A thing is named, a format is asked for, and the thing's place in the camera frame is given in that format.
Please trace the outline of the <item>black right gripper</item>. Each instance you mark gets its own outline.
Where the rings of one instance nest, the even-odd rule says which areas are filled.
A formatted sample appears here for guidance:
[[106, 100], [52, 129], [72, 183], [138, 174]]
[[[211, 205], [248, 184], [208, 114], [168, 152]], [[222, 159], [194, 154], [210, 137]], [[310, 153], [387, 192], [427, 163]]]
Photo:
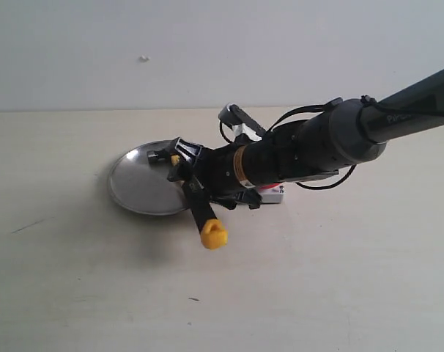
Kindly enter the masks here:
[[243, 169], [242, 155], [247, 147], [248, 144], [227, 144], [210, 149], [177, 137], [158, 151], [158, 160], [171, 164], [168, 181], [187, 181], [195, 173], [212, 195], [211, 203], [228, 210], [234, 210], [238, 205], [247, 205], [253, 210], [260, 208], [262, 196], [256, 189], [251, 189], [249, 180], [240, 179], [234, 168], [236, 164]]

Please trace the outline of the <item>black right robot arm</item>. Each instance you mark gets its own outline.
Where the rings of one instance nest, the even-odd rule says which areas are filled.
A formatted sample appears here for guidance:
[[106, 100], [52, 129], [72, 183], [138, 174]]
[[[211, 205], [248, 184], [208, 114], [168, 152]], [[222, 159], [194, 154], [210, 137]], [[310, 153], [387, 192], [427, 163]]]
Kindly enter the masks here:
[[293, 109], [268, 129], [235, 105], [219, 120], [231, 127], [244, 122], [254, 137], [238, 133], [217, 149], [176, 138], [148, 153], [148, 160], [171, 164], [168, 179], [181, 182], [191, 206], [258, 208], [263, 186], [293, 182], [306, 188], [377, 159], [392, 139], [444, 125], [444, 69], [383, 100], [364, 95]]

